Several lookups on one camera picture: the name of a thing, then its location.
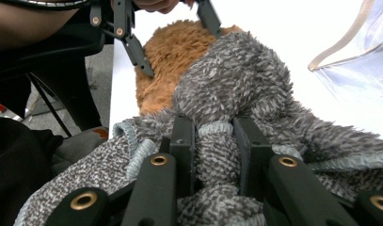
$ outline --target beige trim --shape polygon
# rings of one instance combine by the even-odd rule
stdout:
[[[336,52],[343,49],[355,36],[358,34],[361,27],[366,22],[368,15],[373,8],[375,0],[363,0],[358,16],[355,19],[355,22],[352,23],[349,30],[343,37],[338,40],[334,45],[323,51],[321,54],[316,56],[311,63],[309,63],[308,69],[313,71],[319,68],[319,64],[325,60],[327,57],[335,54]]]

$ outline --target human hand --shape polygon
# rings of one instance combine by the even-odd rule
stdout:
[[[133,0],[133,2],[147,11],[158,11],[163,14],[170,13],[179,3],[179,0]],[[185,0],[185,3],[192,8],[195,0]]]

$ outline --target brown fur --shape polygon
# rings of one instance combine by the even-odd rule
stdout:
[[[236,25],[222,28],[223,34],[240,31]],[[215,36],[200,22],[177,21],[158,28],[144,46],[154,78],[136,67],[136,98],[140,115],[171,107],[171,96],[180,77],[198,58],[205,55]]]

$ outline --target brass screw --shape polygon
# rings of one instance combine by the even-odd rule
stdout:
[[[100,22],[100,19],[99,19],[98,17],[93,17],[93,18],[92,18],[92,22],[93,22],[94,24],[98,24],[98,23]]]
[[[74,210],[84,210],[89,208],[97,201],[97,194],[93,191],[87,191],[76,196],[71,201],[71,208]]]
[[[168,159],[162,155],[156,156],[151,159],[151,163],[155,166],[162,166],[168,162]]]
[[[370,197],[370,201],[376,208],[383,211],[383,196],[372,196]]]
[[[117,29],[117,35],[121,36],[123,34],[123,30],[121,28]]]
[[[284,165],[285,167],[296,167],[297,162],[290,157],[281,157],[279,159],[279,162]]]

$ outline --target gray fur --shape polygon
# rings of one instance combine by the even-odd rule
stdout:
[[[248,33],[223,36],[189,68],[173,95],[173,109],[128,122],[138,143],[147,138],[159,147],[162,137],[171,136],[176,114],[203,128],[195,164],[204,188],[178,200],[182,225],[264,225],[263,205],[237,196],[240,163],[233,133],[227,127],[207,128],[237,114],[249,115],[277,153],[297,150],[329,191],[353,201],[362,190],[383,189],[383,140],[316,118],[293,99],[285,64]],[[373,154],[379,156],[374,164],[363,161]],[[345,161],[334,161],[338,165],[333,169],[316,167],[340,159]],[[42,225],[60,200],[78,187],[97,186],[111,194],[126,186],[128,164],[126,137],[108,140],[31,197],[18,225]]]

